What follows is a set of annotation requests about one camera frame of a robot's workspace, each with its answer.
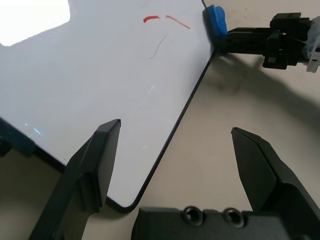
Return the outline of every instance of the blue object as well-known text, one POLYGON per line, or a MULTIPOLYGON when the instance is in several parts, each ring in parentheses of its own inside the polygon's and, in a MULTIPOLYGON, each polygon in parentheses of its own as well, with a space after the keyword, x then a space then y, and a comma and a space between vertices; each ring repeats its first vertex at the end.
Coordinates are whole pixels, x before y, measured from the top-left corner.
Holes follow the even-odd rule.
POLYGON ((222 37, 228 34, 226 24, 226 14, 222 7, 211 5, 207 7, 213 32, 216 37, 222 37))

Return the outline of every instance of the beige table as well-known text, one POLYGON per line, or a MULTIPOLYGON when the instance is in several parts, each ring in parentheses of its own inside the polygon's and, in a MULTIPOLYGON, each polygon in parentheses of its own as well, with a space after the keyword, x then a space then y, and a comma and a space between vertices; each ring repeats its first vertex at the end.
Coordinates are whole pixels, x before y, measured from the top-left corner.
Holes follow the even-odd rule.
MULTIPOLYGON (((320 3, 207 1, 225 9, 228 28, 267 27, 276 13, 319 15, 320 3)), ((261 69, 250 55, 216 57, 202 80, 139 206, 188 205, 250 210, 239 179, 230 131, 240 127, 271 143, 320 205, 320 73, 299 65, 261 69)), ((41 160, 12 151, 0 161, 0 239, 30 234, 59 174, 41 160)), ((92 215, 84 240, 129 240, 138 208, 92 215)))

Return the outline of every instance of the white board surface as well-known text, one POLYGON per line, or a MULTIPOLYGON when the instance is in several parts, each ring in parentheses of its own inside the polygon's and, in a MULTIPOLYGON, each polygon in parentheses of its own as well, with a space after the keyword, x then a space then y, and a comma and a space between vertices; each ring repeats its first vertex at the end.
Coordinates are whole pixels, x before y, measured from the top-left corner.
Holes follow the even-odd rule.
POLYGON ((0 117, 64 165, 99 125, 121 119, 108 196, 128 207, 211 56, 204 6, 70 0, 69 9, 69 22, 0 47, 0 117))

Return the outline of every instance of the screw hole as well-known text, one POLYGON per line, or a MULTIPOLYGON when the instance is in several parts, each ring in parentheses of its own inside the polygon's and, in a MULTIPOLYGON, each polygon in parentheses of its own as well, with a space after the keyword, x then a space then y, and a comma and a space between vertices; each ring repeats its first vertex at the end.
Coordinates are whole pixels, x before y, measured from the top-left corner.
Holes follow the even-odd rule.
POLYGON ((224 210, 225 220, 236 228, 242 228, 245 225, 245 219, 241 212, 234 208, 227 208, 224 210))
POLYGON ((184 221, 192 226, 198 227, 204 221, 204 214, 195 206, 188 206, 182 212, 184 221))

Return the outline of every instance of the red marker mark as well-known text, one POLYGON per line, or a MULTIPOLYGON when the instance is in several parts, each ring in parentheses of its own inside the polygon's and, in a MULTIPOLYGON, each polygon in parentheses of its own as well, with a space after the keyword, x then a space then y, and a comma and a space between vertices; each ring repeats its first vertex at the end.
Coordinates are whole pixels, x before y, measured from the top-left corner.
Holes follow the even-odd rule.
POLYGON ((185 25, 184 23, 180 22, 179 20, 175 19, 173 16, 166 15, 165 16, 167 19, 172 19, 173 21, 176 21, 178 24, 181 24, 182 26, 186 27, 187 29, 190 29, 188 25, 185 25))
POLYGON ((151 19, 160 19, 159 16, 147 16, 143 19, 143 22, 146 23, 148 20, 151 20, 151 19))

